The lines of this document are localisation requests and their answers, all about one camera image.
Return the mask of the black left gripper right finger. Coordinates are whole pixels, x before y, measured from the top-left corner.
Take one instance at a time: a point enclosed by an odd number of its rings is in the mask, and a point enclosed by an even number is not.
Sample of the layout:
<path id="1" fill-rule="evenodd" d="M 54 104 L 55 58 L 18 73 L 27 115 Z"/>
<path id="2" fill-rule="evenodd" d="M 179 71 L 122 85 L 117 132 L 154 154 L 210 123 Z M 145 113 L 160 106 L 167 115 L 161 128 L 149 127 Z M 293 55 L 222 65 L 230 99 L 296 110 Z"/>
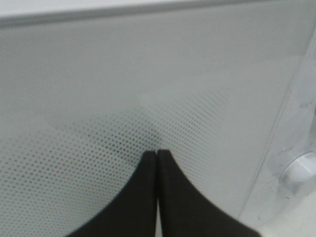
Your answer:
<path id="1" fill-rule="evenodd" d="M 158 201 L 164 237 L 259 237 L 231 217 L 188 180 L 169 150 L 159 150 Z"/>

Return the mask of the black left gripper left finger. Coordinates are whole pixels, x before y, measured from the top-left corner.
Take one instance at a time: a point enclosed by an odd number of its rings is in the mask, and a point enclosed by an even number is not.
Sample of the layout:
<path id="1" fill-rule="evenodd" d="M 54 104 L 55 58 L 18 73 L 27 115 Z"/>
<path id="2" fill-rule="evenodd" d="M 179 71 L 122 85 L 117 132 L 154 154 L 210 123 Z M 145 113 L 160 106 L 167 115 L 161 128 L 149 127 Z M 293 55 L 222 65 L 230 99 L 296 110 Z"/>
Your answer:
<path id="1" fill-rule="evenodd" d="M 70 237 L 154 237 L 157 221 L 156 153 L 142 154 L 134 173 L 100 213 Z"/>

